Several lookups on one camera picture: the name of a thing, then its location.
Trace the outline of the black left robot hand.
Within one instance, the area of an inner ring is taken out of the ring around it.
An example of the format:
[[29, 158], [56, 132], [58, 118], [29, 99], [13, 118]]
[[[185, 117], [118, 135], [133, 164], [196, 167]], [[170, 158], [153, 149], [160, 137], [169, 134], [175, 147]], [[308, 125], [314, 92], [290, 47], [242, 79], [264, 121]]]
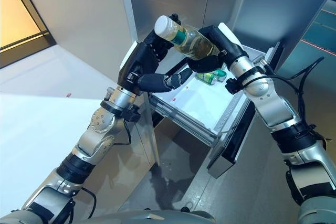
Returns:
[[156, 73], [159, 63], [172, 47], [170, 41], [159, 37], [153, 30], [144, 41], [136, 41], [135, 48], [119, 71], [121, 89], [140, 95], [142, 92], [170, 92], [183, 85], [193, 73], [190, 68], [172, 75]]

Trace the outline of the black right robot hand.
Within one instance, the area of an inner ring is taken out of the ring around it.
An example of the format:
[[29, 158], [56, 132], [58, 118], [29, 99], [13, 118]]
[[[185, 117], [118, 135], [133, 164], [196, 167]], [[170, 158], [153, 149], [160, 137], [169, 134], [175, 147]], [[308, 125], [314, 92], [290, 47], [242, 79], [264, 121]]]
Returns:
[[222, 67], [225, 63], [227, 67], [240, 57], [247, 57], [248, 54], [241, 46], [231, 42], [216, 26], [201, 28], [199, 32], [212, 42], [220, 51], [217, 55], [210, 55], [201, 60], [188, 58], [188, 66], [197, 73], [208, 73]]

